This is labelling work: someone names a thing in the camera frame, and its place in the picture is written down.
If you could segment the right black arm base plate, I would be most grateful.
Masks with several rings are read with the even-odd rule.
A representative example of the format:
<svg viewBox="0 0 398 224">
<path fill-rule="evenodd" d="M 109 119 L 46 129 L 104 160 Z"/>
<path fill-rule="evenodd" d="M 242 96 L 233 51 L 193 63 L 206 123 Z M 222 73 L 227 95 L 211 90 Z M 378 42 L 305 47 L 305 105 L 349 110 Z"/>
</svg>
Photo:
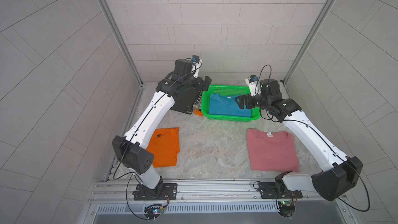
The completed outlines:
<svg viewBox="0 0 398 224">
<path fill-rule="evenodd" d="M 253 187 L 261 195 L 261 199 L 301 199 L 303 198 L 301 191 L 291 191 L 283 184 L 282 181 L 256 181 Z"/>
</svg>

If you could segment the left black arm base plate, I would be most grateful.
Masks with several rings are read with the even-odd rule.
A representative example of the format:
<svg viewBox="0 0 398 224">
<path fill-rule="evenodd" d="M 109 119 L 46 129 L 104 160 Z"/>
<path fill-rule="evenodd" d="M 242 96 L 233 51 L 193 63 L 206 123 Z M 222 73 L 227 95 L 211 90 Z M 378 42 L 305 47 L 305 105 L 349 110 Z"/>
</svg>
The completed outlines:
<svg viewBox="0 0 398 224">
<path fill-rule="evenodd" d="M 163 183 L 155 189 L 139 184 L 133 192 L 134 201 L 176 200 L 178 184 Z"/>
</svg>

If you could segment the blue t-shirt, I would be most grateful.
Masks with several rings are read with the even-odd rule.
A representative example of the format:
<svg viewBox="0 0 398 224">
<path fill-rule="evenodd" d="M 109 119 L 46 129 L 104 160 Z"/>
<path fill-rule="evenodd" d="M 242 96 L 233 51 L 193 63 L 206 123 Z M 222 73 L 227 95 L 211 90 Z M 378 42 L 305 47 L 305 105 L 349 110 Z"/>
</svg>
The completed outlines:
<svg viewBox="0 0 398 224">
<path fill-rule="evenodd" d="M 234 117 L 251 117 L 251 110 L 246 108 L 240 109 L 235 98 L 239 95 L 225 95 L 212 93 L 209 98 L 210 115 L 234 116 Z"/>
</svg>

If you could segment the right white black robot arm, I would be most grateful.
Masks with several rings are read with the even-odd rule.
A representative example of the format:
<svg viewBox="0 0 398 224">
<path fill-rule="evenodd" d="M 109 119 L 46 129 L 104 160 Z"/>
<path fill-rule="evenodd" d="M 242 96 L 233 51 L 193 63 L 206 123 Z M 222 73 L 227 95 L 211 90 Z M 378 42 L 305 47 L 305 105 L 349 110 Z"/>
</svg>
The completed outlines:
<svg viewBox="0 0 398 224">
<path fill-rule="evenodd" d="M 357 185 L 363 163 L 335 147 L 307 118 L 293 99 L 283 99 L 278 81 L 260 80 L 251 75 L 245 80 L 250 92 L 235 98 L 241 109 L 259 108 L 289 128 L 311 152 L 321 172 L 314 175 L 284 172 L 275 178 L 279 194 L 289 191 L 317 192 L 334 201 Z"/>
</svg>

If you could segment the orange t-shirt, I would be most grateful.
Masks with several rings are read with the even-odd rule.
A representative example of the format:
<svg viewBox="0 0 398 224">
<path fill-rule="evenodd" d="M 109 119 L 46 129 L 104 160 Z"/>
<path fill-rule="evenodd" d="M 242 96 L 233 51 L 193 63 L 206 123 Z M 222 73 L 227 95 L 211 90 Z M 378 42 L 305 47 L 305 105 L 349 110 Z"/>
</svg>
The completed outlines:
<svg viewBox="0 0 398 224">
<path fill-rule="evenodd" d="M 156 129 L 146 150 L 154 155 L 155 168 L 176 166 L 180 152 L 179 127 Z"/>
</svg>

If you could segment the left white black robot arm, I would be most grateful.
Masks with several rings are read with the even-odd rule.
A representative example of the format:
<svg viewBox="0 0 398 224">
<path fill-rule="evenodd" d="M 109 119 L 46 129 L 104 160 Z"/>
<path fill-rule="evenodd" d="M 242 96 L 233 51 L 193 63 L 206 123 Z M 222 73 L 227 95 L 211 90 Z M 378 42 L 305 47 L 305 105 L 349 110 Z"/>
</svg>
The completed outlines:
<svg viewBox="0 0 398 224">
<path fill-rule="evenodd" d="M 112 146 L 120 164 L 137 174 L 146 189 L 161 190 L 163 179 L 153 167 L 154 155 L 147 150 L 150 138 L 169 110 L 192 114 L 210 77 L 198 76 L 203 61 L 199 56 L 178 59 L 175 68 L 162 79 L 138 121 L 122 136 L 115 136 Z"/>
</svg>

